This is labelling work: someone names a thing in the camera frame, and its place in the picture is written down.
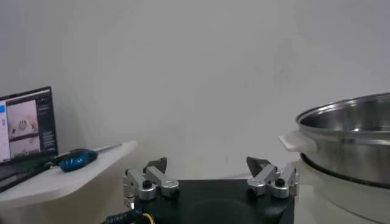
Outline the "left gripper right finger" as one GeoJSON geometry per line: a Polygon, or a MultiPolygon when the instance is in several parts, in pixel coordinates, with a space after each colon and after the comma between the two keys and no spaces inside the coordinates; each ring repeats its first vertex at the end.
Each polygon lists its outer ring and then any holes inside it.
{"type": "Polygon", "coordinates": [[[273,198],[299,197],[299,173],[293,166],[280,170],[266,159],[247,157],[246,163],[252,175],[247,180],[248,193],[260,197],[270,193],[273,198]]]}

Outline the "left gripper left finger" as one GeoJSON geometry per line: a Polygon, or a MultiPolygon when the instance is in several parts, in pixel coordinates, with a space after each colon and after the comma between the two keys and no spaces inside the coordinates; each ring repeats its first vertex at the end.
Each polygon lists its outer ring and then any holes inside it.
{"type": "Polygon", "coordinates": [[[168,177],[165,172],[167,157],[149,161],[140,169],[127,169],[123,176],[123,197],[129,201],[138,198],[142,201],[155,200],[158,196],[175,200],[180,195],[178,180],[168,177]]]}

